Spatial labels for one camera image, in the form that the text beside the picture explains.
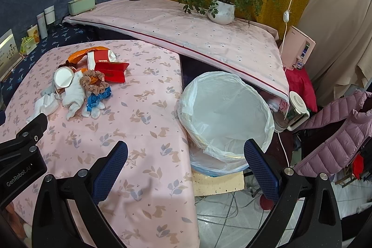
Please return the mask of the blue scrunchie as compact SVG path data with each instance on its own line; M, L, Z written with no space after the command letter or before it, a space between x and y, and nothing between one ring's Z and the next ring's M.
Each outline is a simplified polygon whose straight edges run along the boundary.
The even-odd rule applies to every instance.
M93 108L97 107L103 99L109 98L111 94L112 90L110 87L107 87L103 93L99 93L98 95L92 93L87 100L87 111L91 112Z

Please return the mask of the grey drawstring pouch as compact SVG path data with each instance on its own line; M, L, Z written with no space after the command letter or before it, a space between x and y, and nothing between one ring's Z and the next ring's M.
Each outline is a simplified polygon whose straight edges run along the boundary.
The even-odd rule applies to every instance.
M45 95L51 95L55 93L56 93L56 85L54 82L51 82L50 86L42 90L40 95L45 96Z

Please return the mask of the brown beige scrunchie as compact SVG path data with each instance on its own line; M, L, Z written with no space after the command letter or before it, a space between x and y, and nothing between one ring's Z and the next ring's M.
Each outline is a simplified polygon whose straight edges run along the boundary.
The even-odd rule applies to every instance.
M85 91L89 91L94 95L102 94L109 87L105 81L105 74L97 70L85 70L80 85Z

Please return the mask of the red envelope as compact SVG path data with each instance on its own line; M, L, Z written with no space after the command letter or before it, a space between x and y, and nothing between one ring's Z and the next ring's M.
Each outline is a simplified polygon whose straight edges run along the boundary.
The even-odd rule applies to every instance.
M105 75L105 80L110 83L125 83L125 71L129 63L125 62L97 62L95 71Z

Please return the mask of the crushed red white paper cup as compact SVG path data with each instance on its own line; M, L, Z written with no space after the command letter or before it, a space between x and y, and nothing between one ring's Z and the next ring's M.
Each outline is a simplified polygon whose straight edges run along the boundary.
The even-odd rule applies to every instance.
M95 70L95 65L99 62L117 62L117 57L111 50L95 50L87 53L89 70Z

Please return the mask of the orange plastic snack bag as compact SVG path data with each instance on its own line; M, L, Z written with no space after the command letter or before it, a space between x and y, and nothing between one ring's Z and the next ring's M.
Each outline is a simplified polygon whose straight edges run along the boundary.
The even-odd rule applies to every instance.
M101 51L101 50L108 50L105 46L93 46L90 48L85 48L83 50L79 50L77 52L72 53L67 61L69 63L77 64L80 60L83 59L89 52Z

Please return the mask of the white plastic trash bag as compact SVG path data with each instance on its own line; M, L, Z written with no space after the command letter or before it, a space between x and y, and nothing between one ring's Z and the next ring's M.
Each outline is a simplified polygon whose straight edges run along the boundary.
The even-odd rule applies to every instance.
M253 139L263 152L274 134L266 101L235 74L206 72L184 89L177 116L186 129L192 169L220 177L244 171L244 144Z

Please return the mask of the white round lid container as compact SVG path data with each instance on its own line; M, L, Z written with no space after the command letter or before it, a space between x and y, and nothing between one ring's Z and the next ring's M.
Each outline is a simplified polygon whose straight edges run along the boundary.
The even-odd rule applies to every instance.
M285 130L290 132L299 128L310 117L306 104L301 96L294 92L289 92L289 107L286 111L279 109L273 112L275 132L281 133Z

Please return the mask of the red cushion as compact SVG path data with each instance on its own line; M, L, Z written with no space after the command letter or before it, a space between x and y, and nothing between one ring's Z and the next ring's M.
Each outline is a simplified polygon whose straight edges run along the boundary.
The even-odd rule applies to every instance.
M316 113L318 111L316 95L306 69L304 67L302 69L287 69L285 74L289 84L289 90L299 94L305 102L306 107Z

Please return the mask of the white desk calendar card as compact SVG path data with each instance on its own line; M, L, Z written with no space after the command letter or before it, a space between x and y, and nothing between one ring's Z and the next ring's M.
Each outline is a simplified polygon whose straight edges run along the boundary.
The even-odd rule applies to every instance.
M0 77L1 81L7 78L11 70L23 60L19 53L14 35L9 29L2 37L0 44Z

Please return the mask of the pink appliance box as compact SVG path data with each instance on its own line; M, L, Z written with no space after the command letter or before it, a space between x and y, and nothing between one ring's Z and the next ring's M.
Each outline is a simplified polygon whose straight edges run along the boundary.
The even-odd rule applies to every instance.
M312 38L291 26L279 47L283 66L289 70L302 69L315 45L316 42Z

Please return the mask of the navy floral cloth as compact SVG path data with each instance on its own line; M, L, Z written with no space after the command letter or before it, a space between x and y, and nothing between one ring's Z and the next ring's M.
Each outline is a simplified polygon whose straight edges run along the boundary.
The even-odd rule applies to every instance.
M93 40L93 35L84 26L64 23L57 25L54 33L44 38L30 55L11 70L9 76L1 83L1 106L7 107L18 86L40 57L47 51L61 46L85 43Z

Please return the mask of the white cylindrical jar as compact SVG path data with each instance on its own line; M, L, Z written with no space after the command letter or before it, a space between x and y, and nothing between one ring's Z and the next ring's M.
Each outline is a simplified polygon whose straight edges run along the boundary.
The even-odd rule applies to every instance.
M44 10L46 25L53 25L56 22L55 7L49 6Z

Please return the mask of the beige curtain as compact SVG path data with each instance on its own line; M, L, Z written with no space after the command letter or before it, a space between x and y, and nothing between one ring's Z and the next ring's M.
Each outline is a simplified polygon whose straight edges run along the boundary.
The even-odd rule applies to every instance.
M325 106L371 83L371 0L309 0L298 28L315 42L305 69Z

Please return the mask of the mint green tissue box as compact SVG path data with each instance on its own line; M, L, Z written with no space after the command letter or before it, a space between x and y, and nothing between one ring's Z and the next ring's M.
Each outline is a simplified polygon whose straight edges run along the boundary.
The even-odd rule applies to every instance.
M67 3L69 14L76 16L86 11L91 11L96 6L95 0L71 0Z

